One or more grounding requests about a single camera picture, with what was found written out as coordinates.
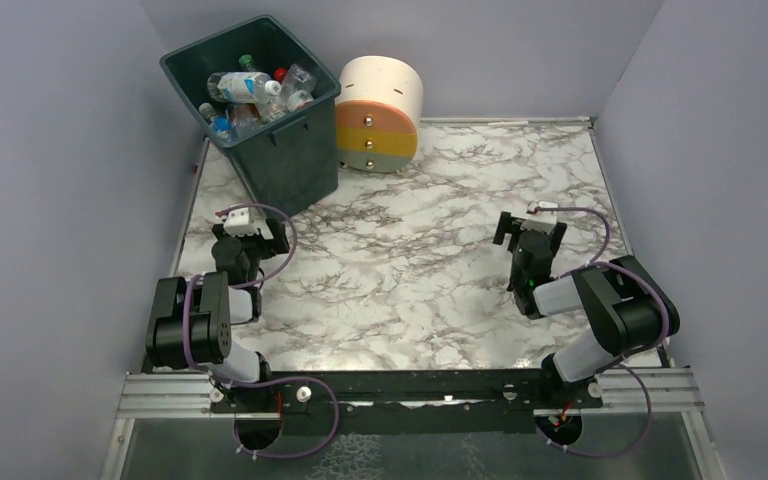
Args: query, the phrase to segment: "marble table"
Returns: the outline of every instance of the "marble table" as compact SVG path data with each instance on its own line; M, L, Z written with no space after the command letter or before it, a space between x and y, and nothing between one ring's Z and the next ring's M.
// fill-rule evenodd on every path
M584 125L423 124L403 176L341 169L339 188L296 215L293 262L263 288L263 316L236 326L275 370L504 368L539 365L586 328L582 314L521 316L505 291L511 254L491 243L499 213L535 200L599 209L614 222L604 258L626 253ZM249 201L211 147L178 273L210 271L213 212ZM599 248L601 222L569 224L556 274ZM264 262L275 268L281 258ZM636 365L658 365L645 354Z

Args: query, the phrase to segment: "green bottle cap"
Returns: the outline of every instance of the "green bottle cap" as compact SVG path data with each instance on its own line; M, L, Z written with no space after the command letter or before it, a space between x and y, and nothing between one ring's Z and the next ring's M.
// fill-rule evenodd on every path
M239 60L237 60L237 61L240 63L240 66L241 66L242 68L246 68L246 67L248 67L249 65L251 65L251 64L252 64L252 62L254 62L254 59L252 59L251 55L243 55L243 56L242 56L242 57L240 57L240 59L239 59Z

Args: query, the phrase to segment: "metal frame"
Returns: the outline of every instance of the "metal frame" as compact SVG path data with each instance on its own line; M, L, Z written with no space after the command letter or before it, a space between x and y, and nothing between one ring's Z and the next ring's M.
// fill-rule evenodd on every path
M600 158L596 136L593 127L593 119L578 117L570 119L511 119L511 118L423 118L424 123L438 123L443 125L458 125L464 123L486 123L491 126L505 125L539 125L546 123L561 123L564 125L585 126L590 134L596 158L600 169L603 167ZM197 178L194 182L189 198L187 210L181 232L178 239L178 249L173 258L170 275L174 275L178 268L181 253L184 247L184 237L189 226L192 208L196 199L201 174L204 170L204 162L209 148L209 140L204 139L204 147L198 162ZM613 201L612 188L607 180L603 179L608 189L608 195ZM632 252L632 247L627 239L626 230L616 212L620 232L626 241L626 249ZM725 480L722 465L720 463L715 445L711 441L706 429L702 411L704 402L696 385L693 374L689 368L662 368L662 369L635 369L643 373L641 377L652 395L653 410L662 413L681 413L688 438L693 449L699 471L706 480ZM570 413L581 415L594 414L624 414L645 412L646 406L640 387L637 382L623 371L608 371L598 379L602 386L601 408L571 409ZM102 469L102 479L119 479L125 467L131 438L134 431L134 423L137 419L148 418L202 418L202 419L246 419L246 420L276 420L277 413L211 413L210 399L208 395L213 389L208 377L201 374L128 374L123 386L116 420L111 436L107 458ZM534 410L535 415L556 413L555 410Z

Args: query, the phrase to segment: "bottle label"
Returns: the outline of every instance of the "bottle label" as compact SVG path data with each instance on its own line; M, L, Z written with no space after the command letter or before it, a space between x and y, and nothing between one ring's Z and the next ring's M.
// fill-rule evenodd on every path
M313 97L304 90L293 92L287 97L287 108L292 112L298 110L313 101Z
M254 103L254 77L260 72L234 72L223 75L219 79L219 90L226 100L237 103Z

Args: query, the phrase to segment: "bin handle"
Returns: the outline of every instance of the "bin handle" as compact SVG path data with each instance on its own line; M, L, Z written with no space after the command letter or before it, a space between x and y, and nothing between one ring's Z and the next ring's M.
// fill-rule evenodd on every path
M281 125L280 127L276 128L274 131L272 131L272 133L269 134L269 140L272 141L272 145L275 145L277 147L278 136L284 134L284 132L294 129L298 125L302 125L304 126L305 130L308 130L307 117L304 115L300 115L295 120L289 121L284 125Z

